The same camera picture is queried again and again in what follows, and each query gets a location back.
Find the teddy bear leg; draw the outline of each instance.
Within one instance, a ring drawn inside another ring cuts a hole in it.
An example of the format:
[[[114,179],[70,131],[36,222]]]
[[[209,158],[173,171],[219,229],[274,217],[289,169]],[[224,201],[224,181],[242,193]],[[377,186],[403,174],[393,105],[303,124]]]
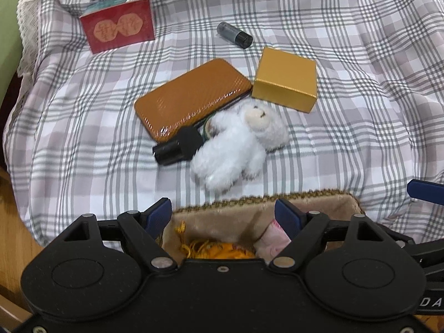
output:
[[[262,147],[257,147],[243,171],[244,178],[248,180],[255,179],[264,168],[265,158],[265,149],[263,149]]]
[[[203,180],[214,170],[213,161],[208,157],[208,153],[206,153],[208,151],[207,148],[208,146],[205,143],[196,152],[190,162],[190,170],[199,180]]]
[[[209,191],[225,192],[239,179],[241,172],[235,161],[225,162],[205,178],[205,187]]]

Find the white teddy bear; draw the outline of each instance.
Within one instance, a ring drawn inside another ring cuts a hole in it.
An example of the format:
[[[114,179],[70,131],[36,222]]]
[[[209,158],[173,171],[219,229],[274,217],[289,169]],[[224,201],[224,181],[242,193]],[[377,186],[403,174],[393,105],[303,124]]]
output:
[[[210,140],[191,160],[191,171],[215,192],[225,192],[242,175],[254,179],[262,171],[266,152],[284,146],[288,129],[269,106],[248,99],[208,121]]]

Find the black cap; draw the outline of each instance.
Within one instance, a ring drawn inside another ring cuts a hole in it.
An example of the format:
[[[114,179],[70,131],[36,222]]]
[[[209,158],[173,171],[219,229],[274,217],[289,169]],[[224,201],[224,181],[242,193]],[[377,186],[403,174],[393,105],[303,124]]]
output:
[[[234,41],[237,46],[246,49],[251,46],[251,43],[253,42],[253,37],[251,35],[248,35],[246,32],[239,32],[239,34],[236,35],[236,39]]]
[[[159,165],[170,165],[191,160],[202,145],[203,138],[195,127],[181,127],[172,139],[153,147],[153,154]]]

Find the orange phone case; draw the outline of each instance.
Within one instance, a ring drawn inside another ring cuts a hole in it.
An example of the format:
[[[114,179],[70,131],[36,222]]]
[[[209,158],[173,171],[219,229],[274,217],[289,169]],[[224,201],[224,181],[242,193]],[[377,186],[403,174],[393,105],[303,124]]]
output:
[[[228,62],[214,59],[143,95],[134,108],[152,138],[165,142],[251,88],[250,80]]]

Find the dark glass vial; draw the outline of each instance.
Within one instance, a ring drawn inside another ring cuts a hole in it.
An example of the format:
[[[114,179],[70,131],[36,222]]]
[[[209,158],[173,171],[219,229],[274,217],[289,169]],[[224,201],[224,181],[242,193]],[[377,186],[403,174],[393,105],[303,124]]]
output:
[[[248,35],[246,32],[243,32],[227,22],[221,22],[218,25],[217,31],[219,35],[243,49],[250,47],[253,42],[253,37],[251,35]]]

